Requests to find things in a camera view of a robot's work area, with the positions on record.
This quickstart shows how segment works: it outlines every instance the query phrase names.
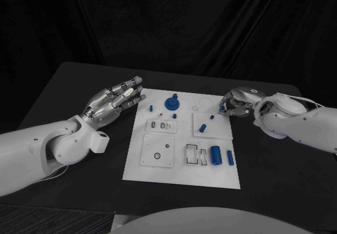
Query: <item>robotic hand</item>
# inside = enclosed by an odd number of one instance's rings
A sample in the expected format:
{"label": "robotic hand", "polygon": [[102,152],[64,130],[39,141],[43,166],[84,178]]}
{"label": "robotic hand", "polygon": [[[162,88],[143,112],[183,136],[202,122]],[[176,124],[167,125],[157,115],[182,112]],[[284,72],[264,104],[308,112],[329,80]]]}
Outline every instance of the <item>robotic hand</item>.
{"label": "robotic hand", "polygon": [[[307,110],[291,98],[313,102],[317,108]],[[222,108],[222,115],[244,117],[254,111],[254,124],[271,137],[284,139],[288,136],[301,144],[337,153],[337,109],[324,107],[307,98],[281,93],[268,97],[259,90],[248,87],[229,91],[221,107],[228,101],[235,109]]]}
{"label": "robotic hand", "polygon": [[131,99],[143,90],[141,86],[133,88],[140,83],[141,78],[134,77],[104,89],[91,98],[82,114],[69,120],[0,135],[0,196],[46,180],[64,166],[85,158],[89,149],[95,153],[105,151],[110,137],[97,130],[146,99],[146,95]]}

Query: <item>blue cylinder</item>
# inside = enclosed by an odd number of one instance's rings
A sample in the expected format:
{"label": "blue cylinder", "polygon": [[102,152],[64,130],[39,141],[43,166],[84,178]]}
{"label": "blue cylinder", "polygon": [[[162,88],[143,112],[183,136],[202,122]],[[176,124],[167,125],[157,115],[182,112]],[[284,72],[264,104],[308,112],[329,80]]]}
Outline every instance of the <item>blue cylinder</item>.
{"label": "blue cylinder", "polygon": [[203,133],[206,127],[208,127],[206,124],[203,124],[202,127],[200,127],[200,129],[199,129],[199,131],[200,131],[202,133]]}
{"label": "blue cylinder", "polygon": [[173,94],[173,97],[166,100],[166,107],[170,111],[174,111],[179,108],[179,105],[177,94]]}
{"label": "blue cylinder", "polygon": [[234,165],[234,155],[232,155],[232,150],[226,151],[226,156],[228,156],[228,163],[231,166]]}
{"label": "blue cylinder", "polygon": [[210,154],[212,154],[212,164],[221,165],[223,163],[223,160],[222,160],[221,148],[218,145],[210,147]]}

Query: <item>white acrylic plate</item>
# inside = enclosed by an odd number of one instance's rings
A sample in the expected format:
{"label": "white acrylic plate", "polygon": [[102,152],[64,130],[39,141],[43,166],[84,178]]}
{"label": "white acrylic plate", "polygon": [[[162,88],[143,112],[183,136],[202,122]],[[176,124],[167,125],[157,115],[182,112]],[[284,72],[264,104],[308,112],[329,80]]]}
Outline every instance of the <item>white acrylic plate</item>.
{"label": "white acrylic plate", "polygon": [[[200,112],[193,113],[193,136],[234,140],[228,116],[212,115]],[[202,133],[200,127],[203,124],[206,124],[208,127]]]}
{"label": "white acrylic plate", "polygon": [[[180,107],[176,111],[170,111],[164,106],[164,102],[174,93],[177,94]],[[138,103],[123,179],[241,189],[234,144],[232,140],[229,140],[232,139],[232,132],[228,134],[229,139],[193,137],[193,113],[200,112],[216,115],[219,113],[222,96],[153,89],[143,89],[141,94],[146,94],[147,98]],[[229,117],[222,116],[222,118],[225,118],[222,124],[229,125]],[[177,121],[177,133],[147,131],[149,119]],[[143,139],[146,134],[174,137],[172,168],[141,165]],[[186,165],[187,144],[198,145],[198,150],[206,149],[208,166],[200,166],[200,164]],[[221,147],[222,165],[212,165],[210,147],[215,145]],[[234,166],[228,163],[228,150],[232,150]]]}
{"label": "white acrylic plate", "polygon": [[146,134],[140,164],[144,166],[173,167],[173,154],[174,137]]}

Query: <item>circular hole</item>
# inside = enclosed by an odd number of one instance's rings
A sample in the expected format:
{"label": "circular hole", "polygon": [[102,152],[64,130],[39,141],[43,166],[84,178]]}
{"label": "circular hole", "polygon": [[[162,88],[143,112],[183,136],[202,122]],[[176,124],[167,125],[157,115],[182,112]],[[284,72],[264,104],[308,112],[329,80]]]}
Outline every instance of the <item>circular hole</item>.
{"label": "circular hole", "polygon": [[154,154],[154,158],[156,158],[156,159],[160,159],[160,153],[156,153],[156,154]]}

